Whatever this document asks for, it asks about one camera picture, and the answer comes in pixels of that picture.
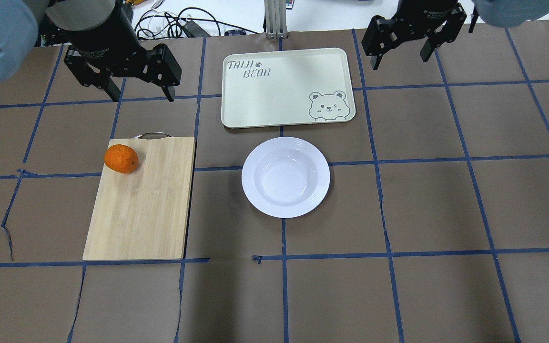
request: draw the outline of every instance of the orange fruit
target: orange fruit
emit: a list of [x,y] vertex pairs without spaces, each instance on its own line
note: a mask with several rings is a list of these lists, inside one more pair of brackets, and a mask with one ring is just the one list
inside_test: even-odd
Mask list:
[[139,167],[139,156],[130,146],[116,144],[105,152],[105,165],[118,173],[128,174]]

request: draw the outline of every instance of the tray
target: tray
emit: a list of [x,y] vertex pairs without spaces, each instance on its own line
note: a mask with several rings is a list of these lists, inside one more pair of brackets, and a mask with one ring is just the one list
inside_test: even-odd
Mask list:
[[112,139],[139,155],[129,174],[103,165],[83,259],[180,259],[190,202],[194,137]]
[[235,54],[223,61],[222,124],[228,128],[335,123],[354,116],[342,49]]

